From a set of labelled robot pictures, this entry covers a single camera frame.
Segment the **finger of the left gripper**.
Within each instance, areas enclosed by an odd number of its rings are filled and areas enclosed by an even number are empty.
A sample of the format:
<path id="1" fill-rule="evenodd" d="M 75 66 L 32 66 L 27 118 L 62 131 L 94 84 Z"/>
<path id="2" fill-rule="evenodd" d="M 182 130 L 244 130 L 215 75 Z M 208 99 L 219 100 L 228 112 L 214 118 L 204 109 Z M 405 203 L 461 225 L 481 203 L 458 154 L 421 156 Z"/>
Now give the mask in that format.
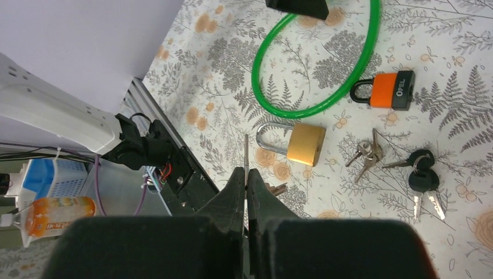
<path id="1" fill-rule="evenodd" d="M 268 8 L 295 15 L 325 20 L 329 9 L 325 0 L 265 0 Z"/>

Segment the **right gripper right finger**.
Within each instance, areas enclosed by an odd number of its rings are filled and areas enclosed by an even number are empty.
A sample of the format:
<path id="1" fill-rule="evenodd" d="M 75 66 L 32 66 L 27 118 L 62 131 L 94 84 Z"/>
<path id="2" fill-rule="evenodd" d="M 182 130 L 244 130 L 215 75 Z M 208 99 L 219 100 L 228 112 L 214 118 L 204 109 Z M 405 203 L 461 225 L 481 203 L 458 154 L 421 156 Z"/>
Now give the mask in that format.
<path id="1" fill-rule="evenodd" d="M 408 224 L 379 219 L 302 219 L 248 174 L 250 272 L 255 278 L 437 278 Z"/>

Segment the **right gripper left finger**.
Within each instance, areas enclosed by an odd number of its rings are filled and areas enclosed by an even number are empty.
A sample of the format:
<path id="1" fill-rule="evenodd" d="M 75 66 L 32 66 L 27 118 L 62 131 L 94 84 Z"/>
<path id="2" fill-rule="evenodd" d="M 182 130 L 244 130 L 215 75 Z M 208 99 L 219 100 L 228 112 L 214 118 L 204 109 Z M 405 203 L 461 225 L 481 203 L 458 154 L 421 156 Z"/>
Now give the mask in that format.
<path id="1" fill-rule="evenodd" d="M 243 278 L 245 171 L 189 216 L 88 217 L 57 241 L 42 278 Z"/>

